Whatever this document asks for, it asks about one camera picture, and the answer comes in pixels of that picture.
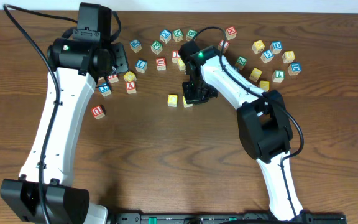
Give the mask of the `yellow O block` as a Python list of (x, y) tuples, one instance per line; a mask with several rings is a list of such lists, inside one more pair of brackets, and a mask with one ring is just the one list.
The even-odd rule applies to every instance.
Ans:
[(183, 106), (185, 108), (189, 108), (193, 106), (191, 103), (187, 103), (185, 96), (183, 96)]

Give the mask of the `yellow C block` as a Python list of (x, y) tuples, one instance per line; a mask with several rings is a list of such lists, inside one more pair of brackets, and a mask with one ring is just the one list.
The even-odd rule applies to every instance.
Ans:
[(178, 96), (169, 94), (167, 98), (167, 105), (169, 107), (177, 107), (177, 103), (178, 103)]

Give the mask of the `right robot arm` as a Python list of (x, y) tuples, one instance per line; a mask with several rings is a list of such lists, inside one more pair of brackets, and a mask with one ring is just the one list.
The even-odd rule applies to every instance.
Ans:
[(286, 110), (282, 95), (247, 81), (213, 46), (200, 49), (195, 41), (179, 49), (190, 79), (182, 84), (188, 104), (206, 103), (222, 95), (234, 107), (239, 139), (257, 161), (269, 196), (271, 214), (280, 221), (296, 220), (303, 207), (296, 196), (289, 159), (292, 127), (299, 127)]

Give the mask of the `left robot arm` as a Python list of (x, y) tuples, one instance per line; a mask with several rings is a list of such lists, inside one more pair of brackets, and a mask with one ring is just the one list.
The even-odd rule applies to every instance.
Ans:
[(129, 71), (117, 13), (81, 3), (75, 26), (41, 58), (48, 69), (44, 110), (34, 144), (16, 180), (4, 179), (1, 198), (23, 222), (109, 223), (108, 209), (73, 186), (75, 150), (86, 107), (100, 78)]

